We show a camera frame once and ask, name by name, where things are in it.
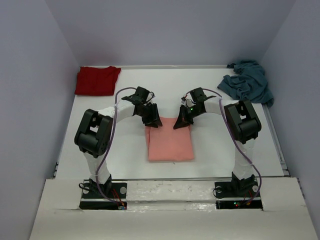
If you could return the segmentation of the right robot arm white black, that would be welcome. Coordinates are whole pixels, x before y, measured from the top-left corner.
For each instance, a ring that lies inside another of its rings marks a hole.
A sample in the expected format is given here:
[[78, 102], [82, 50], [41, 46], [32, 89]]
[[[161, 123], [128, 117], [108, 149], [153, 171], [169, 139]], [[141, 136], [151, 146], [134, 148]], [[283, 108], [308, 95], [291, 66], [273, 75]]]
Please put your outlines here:
[[252, 161], [253, 149], [261, 121], [250, 100], [223, 100], [216, 91], [207, 96], [207, 89], [198, 87], [181, 98], [173, 129], [188, 127], [194, 118], [205, 114], [220, 115], [235, 146], [234, 167], [230, 181], [218, 181], [212, 191], [217, 199], [244, 198], [252, 201], [261, 189], [262, 176]]

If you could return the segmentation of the pink t shirt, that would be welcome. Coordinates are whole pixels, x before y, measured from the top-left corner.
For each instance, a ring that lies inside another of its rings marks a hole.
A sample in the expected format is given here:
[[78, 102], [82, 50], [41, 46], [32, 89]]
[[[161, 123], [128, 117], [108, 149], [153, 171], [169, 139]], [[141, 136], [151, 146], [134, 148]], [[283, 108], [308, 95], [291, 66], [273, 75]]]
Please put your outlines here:
[[174, 129], [176, 118], [160, 118], [162, 126], [146, 127], [149, 162], [187, 162], [194, 159], [191, 128]]

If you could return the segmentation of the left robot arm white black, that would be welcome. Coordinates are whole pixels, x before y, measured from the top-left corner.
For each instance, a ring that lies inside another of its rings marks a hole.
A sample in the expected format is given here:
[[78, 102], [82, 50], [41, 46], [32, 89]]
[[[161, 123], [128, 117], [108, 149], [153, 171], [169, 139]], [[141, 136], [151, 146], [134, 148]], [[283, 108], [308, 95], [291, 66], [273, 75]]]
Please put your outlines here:
[[112, 189], [112, 175], [106, 158], [113, 143], [116, 125], [124, 119], [139, 116], [146, 127], [161, 127], [163, 124], [158, 106], [153, 102], [154, 97], [152, 91], [143, 87], [125, 87], [115, 94], [112, 106], [84, 112], [74, 137], [74, 143], [86, 158], [90, 171], [88, 184], [81, 186], [83, 189], [101, 198], [108, 198]]

